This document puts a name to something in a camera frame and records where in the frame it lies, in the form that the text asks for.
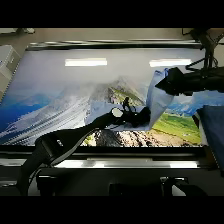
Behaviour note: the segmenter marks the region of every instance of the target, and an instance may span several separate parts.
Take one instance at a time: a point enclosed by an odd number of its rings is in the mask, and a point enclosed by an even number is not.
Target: floor
[[[29,43],[128,39],[191,39],[191,37],[183,36],[181,28],[35,28],[34,34],[20,30],[18,34],[0,35],[0,45],[12,45],[22,56]]]

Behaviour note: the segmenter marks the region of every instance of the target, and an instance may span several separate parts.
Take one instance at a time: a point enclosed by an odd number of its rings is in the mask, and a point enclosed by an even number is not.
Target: dark blue fabric
[[[224,106],[203,106],[197,110],[209,146],[224,171]]]

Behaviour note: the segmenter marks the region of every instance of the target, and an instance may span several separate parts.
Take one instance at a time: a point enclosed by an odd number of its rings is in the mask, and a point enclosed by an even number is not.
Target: grassy hillside
[[[154,124],[153,129],[176,135],[194,144],[199,144],[201,141],[199,130],[191,117],[164,113]]]

